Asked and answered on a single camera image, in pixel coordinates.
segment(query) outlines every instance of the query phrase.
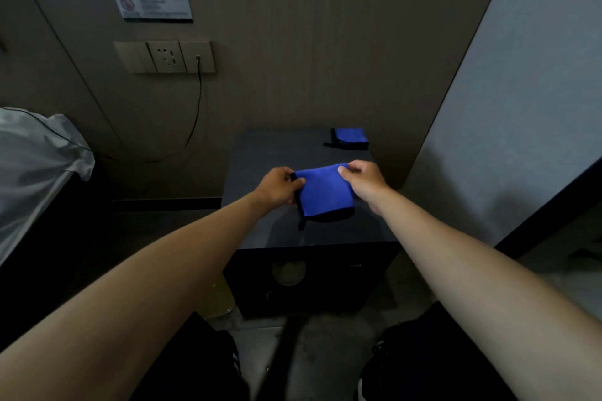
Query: person's right hand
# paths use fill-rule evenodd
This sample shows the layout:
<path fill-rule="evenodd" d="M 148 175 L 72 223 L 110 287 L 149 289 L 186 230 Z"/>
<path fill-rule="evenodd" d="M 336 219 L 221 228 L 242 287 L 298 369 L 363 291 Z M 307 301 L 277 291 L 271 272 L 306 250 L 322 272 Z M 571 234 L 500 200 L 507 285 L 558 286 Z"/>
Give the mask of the person's right hand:
<path fill-rule="evenodd" d="M 391 190 L 382 177 L 378 165 L 365 160 L 349 162 L 349 169 L 340 166 L 338 172 L 346 180 L 358 197 L 370 205 L 370 209 L 380 215 L 378 197 L 383 191 Z"/>

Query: hand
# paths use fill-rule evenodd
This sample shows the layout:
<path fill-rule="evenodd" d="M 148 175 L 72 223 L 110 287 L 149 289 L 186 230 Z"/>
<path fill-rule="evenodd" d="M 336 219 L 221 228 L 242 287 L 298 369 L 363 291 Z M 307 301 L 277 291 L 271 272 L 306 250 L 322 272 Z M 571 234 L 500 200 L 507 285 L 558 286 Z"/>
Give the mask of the hand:
<path fill-rule="evenodd" d="M 295 204 L 293 192 L 304 186 L 305 178 L 297 178 L 291 182 L 291 173 L 293 170 L 287 166 L 272 168 L 255 189 L 254 194 L 267 207 L 266 213 L 284 203 Z"/>
<path fill-rule="evenodd" d="M 370 209 L 380 216 L 376 205 L 381 192 L 391 190 L 382 177 L 378 165 L 365 160 L 349 162 L 349 170 L 343 166 L 338 168 L 341 177 L 351 184 L 351 188 L 358 197 L 370 205 Z"/>

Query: power socket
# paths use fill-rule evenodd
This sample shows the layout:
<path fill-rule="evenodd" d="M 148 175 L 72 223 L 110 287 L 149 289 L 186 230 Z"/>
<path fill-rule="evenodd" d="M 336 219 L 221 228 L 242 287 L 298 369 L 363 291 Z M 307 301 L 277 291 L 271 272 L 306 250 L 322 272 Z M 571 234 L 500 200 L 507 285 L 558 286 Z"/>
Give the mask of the power socket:
<path fill-rule="evenodd" d="M 196 57 L 200 58 L 203 73 L 215 73 L 215 62 L 210 42 L 180 42 L 188 73 L 196 73 Z"/>
<path fill-rule="evenodd" d="M 159 73 L 186 73 L 180 45 L 176 40 L 146 43 Z"/>

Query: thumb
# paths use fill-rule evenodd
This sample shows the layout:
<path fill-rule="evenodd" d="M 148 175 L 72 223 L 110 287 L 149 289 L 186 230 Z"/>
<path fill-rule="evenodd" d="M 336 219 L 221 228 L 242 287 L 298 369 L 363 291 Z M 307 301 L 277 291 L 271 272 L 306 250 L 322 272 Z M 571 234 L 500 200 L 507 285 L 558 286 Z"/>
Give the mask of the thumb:
<path fill-rule="evenodd" d="M 299 190 L 304 185 L 305 185 L 305 178 L 297 178 L 291 183 L 293 190 Z"/>
<path fill-rule="evenodd" d="M 343 165 L 337 168 L 336 171 L 339 172 L 339 174 L 344 180 L 346 180 L 348 183 L 351 183 L 351 179 L 353 179 L 353 173 L 351 173 L 348 169 L 343 167 Z"/>

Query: gray tabletop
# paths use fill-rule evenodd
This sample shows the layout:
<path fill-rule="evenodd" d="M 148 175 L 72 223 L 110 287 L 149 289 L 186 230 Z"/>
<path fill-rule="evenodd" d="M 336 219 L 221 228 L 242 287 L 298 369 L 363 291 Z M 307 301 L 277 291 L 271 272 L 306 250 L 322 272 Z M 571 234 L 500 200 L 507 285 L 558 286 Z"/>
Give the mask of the gray tabletop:
<path fill-rule="evenodd" d="M 252 192 L 275 166 L 303 170 L 355 159 L 372 161 L 369 151 L 328 148 L 323 146 L 326 141 L 330 141 L 330 129 L 249 131 L 237 135 L 230 154 L 222 206 Z M 328 223 L 308 221 L 303 231 L 297 229 L 298 223 L 297 208 L 283 206 L 263 217 L 239 249 L 396 241 L 382 218 L 358 198 L 355 215 L 350 219 Z"/>

